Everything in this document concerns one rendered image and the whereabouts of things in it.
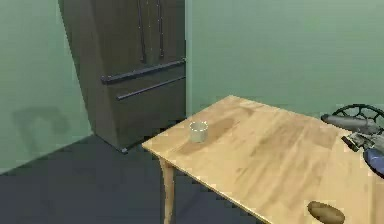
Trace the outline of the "white cup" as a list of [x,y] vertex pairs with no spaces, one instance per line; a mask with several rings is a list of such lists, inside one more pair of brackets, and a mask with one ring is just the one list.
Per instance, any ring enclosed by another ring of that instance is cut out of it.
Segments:
[[208,124],[205,121],[194,121],[189,125],[190,140],[192,142],[201,143],[207,138]]

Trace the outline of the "light wooden table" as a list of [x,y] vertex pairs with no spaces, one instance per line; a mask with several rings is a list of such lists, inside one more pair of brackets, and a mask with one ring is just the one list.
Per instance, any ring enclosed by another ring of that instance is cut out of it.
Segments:
[[[190,140],[189,125],[208,124]],[[166,207],[180,170],[267,224],[320,224],[307,205],[329,204],[344,224],[384,224],[384,179],[342,141],[345,130],[316,118],[227,96],[144,142],[159,158]]]

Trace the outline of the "dark brown fridge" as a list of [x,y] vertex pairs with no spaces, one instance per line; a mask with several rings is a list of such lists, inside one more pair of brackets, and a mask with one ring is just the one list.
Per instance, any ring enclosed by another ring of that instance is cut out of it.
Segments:
[[146,63],[141,62],[137,0],[58,0],[91,130],[125,153],[186,118],[186,79],[128,94],[180,76],[186,64],[103,85],[101,76],[186,60],[186,0],[161,0],[164,57],[159,58],[156,0],[141,0]]

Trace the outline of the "brown potato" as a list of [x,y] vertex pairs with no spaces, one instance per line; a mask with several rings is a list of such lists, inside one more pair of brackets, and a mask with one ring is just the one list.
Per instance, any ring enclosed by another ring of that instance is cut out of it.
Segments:
[[307,205],[308,212],[322,224],[344,224],[345,215],[339,209],[318,201],[311,201]]

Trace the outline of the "blue bowl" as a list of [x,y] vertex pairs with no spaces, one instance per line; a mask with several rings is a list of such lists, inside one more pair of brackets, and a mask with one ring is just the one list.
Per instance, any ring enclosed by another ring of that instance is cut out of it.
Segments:
[[379,177],[384,179],[384,153],[369,148],[363,152],[363,158],[368,167]]

